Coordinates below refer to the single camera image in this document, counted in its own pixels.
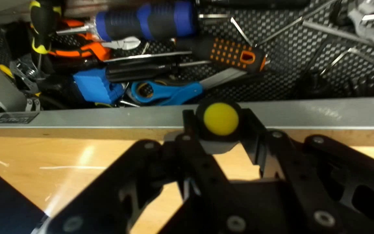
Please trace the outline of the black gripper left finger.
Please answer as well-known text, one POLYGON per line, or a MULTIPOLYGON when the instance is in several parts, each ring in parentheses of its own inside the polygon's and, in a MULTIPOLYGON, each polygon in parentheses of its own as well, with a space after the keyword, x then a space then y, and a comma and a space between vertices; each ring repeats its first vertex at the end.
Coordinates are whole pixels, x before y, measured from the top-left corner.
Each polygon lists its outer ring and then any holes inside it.
POLYGON ((165 223, 166 234, 227 234, 238 215, 231 185, 201 139, 209 133, 196 110, 183 113, 184 131, 158 143, 135 141, 88 187, 35 234, 130 234, 165 184, 180 185, 184 202, 165 223))

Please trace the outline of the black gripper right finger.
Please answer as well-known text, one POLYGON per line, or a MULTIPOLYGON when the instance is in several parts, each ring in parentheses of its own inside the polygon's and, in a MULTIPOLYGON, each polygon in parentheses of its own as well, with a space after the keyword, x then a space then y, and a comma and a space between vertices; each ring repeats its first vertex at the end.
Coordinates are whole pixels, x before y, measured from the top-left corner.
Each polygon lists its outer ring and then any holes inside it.
POLYGON ((283 184, 306 232, 374 234, 374 158, 321 133, 297 141, 240 111, 240 141, 260 175, 283 184))

